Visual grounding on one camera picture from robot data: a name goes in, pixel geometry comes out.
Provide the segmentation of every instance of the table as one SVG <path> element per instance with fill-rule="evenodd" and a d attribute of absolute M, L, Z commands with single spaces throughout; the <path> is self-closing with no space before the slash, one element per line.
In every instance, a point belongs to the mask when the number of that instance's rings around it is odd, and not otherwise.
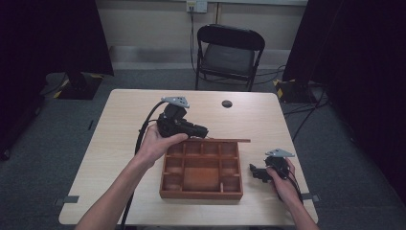
<path fill-rule="evenodd" d="M 59 216 L 62 224 L 76 224 L 108 189 L 133 156 L 138 130 L 162 97 L 184 96 L 191 105 L 184 117 L 209 129 L 211 138 L 251 139 L 239 143 L 244 195 L 241 200 L 162 199 L 159 196 L 163 157 L 135 190 L 126 224 L 169 226 L 291 225 L 293 220 L 270 185 L 252 177 L 249 164 L 264 167 L 264 154 L 276 148 L 296 153 L 276 95 L 252 92 L 116 89 L 109 96 L 69 196 Z M 228 100 L 230 108 L 222 106 Z M 152 116 L 163 112 L 161 105 Z M 302 193 L 308 193 L 300 162 L 296 167 Z M 304 206 L 317 222 L 312 200 Z"/>

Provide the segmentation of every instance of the wooden tray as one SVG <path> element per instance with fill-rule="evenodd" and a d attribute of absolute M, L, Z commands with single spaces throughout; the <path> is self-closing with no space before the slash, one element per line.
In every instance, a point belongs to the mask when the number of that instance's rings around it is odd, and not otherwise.
<path fill-rule="evenodd" d="M 240 139 L 189 139 L 170 147 L 161 198 L 241 199 Z"/>

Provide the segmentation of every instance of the electrical outlet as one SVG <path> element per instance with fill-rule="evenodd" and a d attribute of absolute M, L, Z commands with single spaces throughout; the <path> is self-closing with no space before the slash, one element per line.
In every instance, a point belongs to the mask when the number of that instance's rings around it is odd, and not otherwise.
<path fill-rule="evenodd" d="M 186 1 L 186 12 L 197 12 L 196 1 Z"/>
<path fill-rule="evenodd" d="M 196 2 L 197 12 L 207 12 L 207 1 Z"/>
<path fill-rule="evenodd" d="M 207 1 L 187 1 L 186 12 L 207 12 Z"/>

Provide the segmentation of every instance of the forearm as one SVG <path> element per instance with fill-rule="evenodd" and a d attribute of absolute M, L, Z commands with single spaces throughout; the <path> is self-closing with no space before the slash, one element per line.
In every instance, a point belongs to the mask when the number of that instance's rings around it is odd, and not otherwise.
<path fill-rule="evenodd" d="M 295 202 L 288 205 L 288 210 L 292 215 L 297 230 L 318 230 L 319 227 L 311 218 L 301 202 Z"/>
<path fill-rule="evenodd" d="M 148 169 L 142 159 L 134 157 L 110 188 L 87 211 L 76 229 L 114 229 L 128 199 Z"/>

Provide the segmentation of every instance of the chair backrest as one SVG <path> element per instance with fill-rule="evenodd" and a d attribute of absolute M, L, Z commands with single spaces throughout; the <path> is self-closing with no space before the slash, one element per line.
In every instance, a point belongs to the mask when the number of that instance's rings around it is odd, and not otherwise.
<path fill-rule="evenodd" d="M 197 40 L 205 43 L 228 46 L 244 50 L 262 51 L 265 40 L 255 31 L 243 28 L 210 24 L 201 27 L 197 32 Z"/>

